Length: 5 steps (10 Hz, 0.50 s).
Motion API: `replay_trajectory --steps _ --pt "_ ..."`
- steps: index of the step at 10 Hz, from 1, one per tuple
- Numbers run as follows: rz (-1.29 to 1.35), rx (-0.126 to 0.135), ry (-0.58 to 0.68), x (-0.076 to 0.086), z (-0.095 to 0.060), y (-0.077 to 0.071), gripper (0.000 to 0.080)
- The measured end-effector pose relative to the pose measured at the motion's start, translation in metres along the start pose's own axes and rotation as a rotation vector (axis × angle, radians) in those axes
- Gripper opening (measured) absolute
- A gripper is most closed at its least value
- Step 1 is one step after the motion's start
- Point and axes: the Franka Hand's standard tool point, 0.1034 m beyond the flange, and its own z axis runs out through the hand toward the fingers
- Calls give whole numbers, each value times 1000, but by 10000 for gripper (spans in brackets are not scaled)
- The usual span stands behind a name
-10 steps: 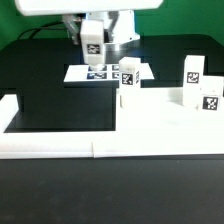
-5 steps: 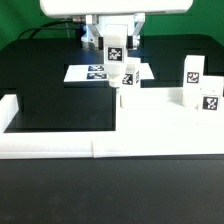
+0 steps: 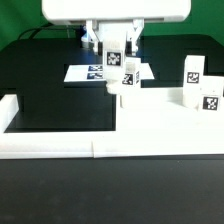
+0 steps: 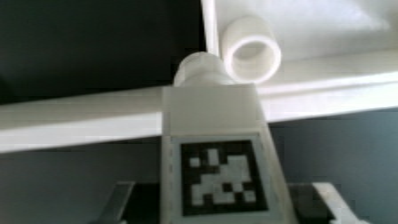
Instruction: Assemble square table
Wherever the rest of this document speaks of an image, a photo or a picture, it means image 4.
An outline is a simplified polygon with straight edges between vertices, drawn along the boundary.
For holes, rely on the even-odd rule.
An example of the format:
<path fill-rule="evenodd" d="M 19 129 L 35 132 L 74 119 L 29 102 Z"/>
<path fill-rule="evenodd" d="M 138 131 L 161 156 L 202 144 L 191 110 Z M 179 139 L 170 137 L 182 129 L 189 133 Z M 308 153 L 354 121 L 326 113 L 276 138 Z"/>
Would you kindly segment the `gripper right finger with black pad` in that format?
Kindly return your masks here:
<path fill-rule="evenodd" d="M 299 224 L 369 224 L 354 214 L 331 183 L 290 183 L 289 189 Z"/>

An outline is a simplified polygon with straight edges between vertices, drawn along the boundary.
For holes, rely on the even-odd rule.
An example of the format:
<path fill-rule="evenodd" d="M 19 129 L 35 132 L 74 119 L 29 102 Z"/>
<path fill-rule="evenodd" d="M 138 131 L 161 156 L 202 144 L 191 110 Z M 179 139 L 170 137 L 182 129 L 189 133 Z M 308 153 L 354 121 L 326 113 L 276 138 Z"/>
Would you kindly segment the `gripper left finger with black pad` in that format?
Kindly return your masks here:
<path fill-rule="evenodd" d="M 159 224 L 161 184 L 118 182 L 99 218 L 90 224 Z"/>

